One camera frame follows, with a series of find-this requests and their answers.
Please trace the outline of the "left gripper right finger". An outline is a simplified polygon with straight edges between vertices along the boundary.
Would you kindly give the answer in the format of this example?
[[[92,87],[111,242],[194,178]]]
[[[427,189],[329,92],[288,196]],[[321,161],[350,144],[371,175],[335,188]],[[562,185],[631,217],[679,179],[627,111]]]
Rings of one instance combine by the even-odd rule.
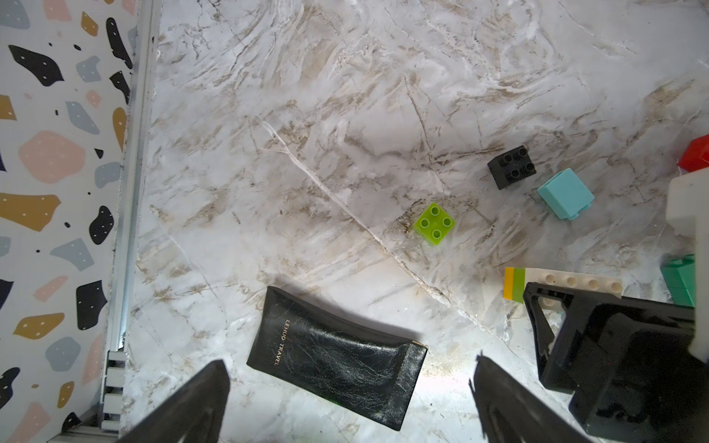
[[[469,380],[482,426],[489,442],[586,442],[508,372],[487,356],[476,358]]]

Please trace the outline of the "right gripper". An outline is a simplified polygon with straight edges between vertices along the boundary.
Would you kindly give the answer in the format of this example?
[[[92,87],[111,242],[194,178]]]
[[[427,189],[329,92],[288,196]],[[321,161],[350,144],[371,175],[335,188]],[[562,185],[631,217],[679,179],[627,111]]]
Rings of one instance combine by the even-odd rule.
[[[623,442],[705,442],[708,366],[689,352],[694,310],[612,296],[571,298],[530,282],[524,305],[534,338],[537,372],[550,391],[572,396],[569,410],[593,437]],[[542,300],[559,301],[559,365],[555,334]]]

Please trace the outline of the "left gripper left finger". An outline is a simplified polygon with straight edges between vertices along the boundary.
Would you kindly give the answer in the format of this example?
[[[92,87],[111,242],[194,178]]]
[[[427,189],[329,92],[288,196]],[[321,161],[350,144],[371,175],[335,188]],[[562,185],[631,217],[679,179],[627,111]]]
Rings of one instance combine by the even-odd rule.
[[[213,360],[119,440],[216,442],[229,391],[225,362]]]

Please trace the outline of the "cream long lego brick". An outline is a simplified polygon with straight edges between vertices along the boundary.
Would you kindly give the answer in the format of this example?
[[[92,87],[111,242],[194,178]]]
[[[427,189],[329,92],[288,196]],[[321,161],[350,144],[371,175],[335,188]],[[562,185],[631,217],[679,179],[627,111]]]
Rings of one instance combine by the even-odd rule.
[[[580,289],[597,293],[610,293],[622,297],[625,285],[620,278],[583,274],[551,269],[525,269],[525,282],[547,284],[565,289]]]

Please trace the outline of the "yellow-orange square lego brick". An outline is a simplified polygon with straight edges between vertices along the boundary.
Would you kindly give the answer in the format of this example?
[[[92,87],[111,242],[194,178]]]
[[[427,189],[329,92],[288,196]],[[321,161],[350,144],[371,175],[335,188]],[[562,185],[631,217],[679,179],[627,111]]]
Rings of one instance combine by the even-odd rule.
[[[504,289],[503,297],[508,300],[513,300],[514,287],[514,269],[506,268],[504,273]]]

